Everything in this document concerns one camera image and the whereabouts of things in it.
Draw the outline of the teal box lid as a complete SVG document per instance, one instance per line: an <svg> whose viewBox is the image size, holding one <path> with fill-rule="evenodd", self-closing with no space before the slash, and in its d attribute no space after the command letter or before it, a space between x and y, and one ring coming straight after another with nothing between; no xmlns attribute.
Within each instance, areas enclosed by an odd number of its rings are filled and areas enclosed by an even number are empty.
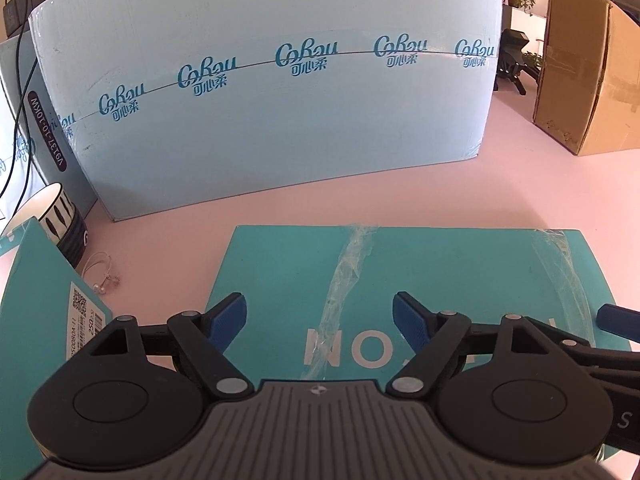
<svg viewBox="0 0 640 480"><path fill-rule="evenodd" d="M226 356L252 382L386 382L413 355L393 320L398 292L477 323L528 315L629 349L594 324L613 296L575 230L239 226L209 300L232 292L247 319Z"/></svg>

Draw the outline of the large light-blue carton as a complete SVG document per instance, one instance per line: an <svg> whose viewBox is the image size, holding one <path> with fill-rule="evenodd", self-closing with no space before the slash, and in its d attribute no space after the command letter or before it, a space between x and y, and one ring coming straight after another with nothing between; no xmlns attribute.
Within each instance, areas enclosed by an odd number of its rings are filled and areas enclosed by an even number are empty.
<svg viewBox="0 0 640 480"><path fill-rule="evenodd" d="M480 150L501 0L47 0L52 104L108 214Z"/></svg>

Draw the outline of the open teal box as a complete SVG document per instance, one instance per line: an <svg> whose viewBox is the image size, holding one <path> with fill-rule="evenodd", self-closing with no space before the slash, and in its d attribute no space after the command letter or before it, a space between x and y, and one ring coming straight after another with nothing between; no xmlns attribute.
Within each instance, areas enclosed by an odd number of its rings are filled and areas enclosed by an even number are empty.
<svg viewBox="0 0 640 480"><path fill-rule="evenodd" d="M1 237L3 479L21 479L40 463L26 417L32 395L112 318L37 220Z"/></svg>

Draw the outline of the brown cardboard box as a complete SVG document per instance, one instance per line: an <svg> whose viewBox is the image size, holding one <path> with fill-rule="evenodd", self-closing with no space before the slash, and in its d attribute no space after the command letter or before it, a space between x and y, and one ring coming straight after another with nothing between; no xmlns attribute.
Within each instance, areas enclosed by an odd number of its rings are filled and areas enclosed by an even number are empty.
<svg viewBox="0 0 640 480"><path fill-rule="evenodd" d="M639 25L610 0L548 0L534 124L577 156L639 146Z"/></svg>

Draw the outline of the white ceramic bowl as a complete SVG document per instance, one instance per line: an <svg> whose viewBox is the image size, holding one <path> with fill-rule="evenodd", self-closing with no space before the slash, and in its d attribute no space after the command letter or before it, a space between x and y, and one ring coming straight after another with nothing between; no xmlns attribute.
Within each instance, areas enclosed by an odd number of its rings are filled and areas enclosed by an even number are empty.
<svg viewBox="0 0 640 480"><path fill-rule="evenodd" d="M85 255L89 233L78 207L60 182L45 186L19 206L2 235L8 235L31 218L38 220L48 239L76 268Z"/></svg>

